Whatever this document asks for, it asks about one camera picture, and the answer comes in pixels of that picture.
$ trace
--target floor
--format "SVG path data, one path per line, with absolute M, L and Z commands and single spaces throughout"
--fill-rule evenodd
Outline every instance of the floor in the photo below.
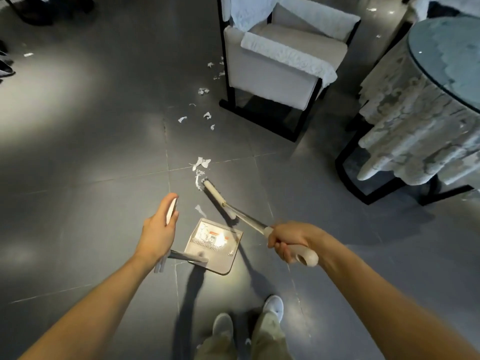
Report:
M 196 205 L 223 222 L 195 187 L 198 156 L 212 160 L 207 176 L 238 208 L 268 224 L 322 227 L 480 349 L 479 226 L 458 219 L 462 201 L 423 208 L 406 187 L 365 206 L 334 169 L 352 136 L 344 127 L 359 108 L 353 96 L 405 11 L 399 0 L 321 0 L 363 22 L 297 144 L 218 106 L 225 87 L 213 79 L 222 71 L 215 0 L 96 1 L 93 15 L 45 28 L 0 10 L 17 71 L 0 85 L 3 359 L 17 358 L 127 260 L 168 192 L 180 195 L 174 249 L 184 249 L 200 219 Z M 200 87 L 210 92 L 199 95 Z M 348 164 L 354 171 L 359 163 Z M 363 188 L 384 177 L 374 178 Z M 320 268 L 287 266 L 259 234 L 239 228 L 227 276 L 174 260 L 148 275 L 107 358 L 190 359 L 227 311 L 244 359 L 251 317 L 272 293 L 284 299 L 295 358 L 382 358 Z

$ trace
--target hanging hole in handle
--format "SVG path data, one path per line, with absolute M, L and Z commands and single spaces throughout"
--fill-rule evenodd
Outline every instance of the hanging hole in handle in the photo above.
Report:
M 297 256 L 295 257 L 295 259 L 297 259 L 297 261 L 300 262 L 300 263 L 302 263 L 304 266 L 307 265 L 307 261 L 303 258 L 302 255 L 297 255 Z

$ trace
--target person's left hand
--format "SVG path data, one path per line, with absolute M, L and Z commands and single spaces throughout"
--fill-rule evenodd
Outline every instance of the person's left hand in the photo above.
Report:
M 160 202 L 157 212 L 143 222 L 134 256 L 146 260 L 148 266 L 152 268 L 173 244 L 179 212 L 173 212 L 169 224 L 166 223 L 166 218 L 172 201 L 178 197 L 177 193 L 168 193 Z

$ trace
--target khaki pants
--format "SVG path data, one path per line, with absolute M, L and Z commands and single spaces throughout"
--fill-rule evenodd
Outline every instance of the khaki pants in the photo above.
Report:
M 277 316 L 263 312 L 251 337 L 252 360 L 293 360 Z M 219 335 L 209 337 L 198 349 L 195 360 L 237 360 L 233 341 Z

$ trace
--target glass tabletop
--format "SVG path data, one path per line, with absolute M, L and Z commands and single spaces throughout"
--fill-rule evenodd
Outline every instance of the glass tabletop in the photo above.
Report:
M 437 86 L 480 113 L 480 18 L 438 17 L 413 25 L 413 60 Z

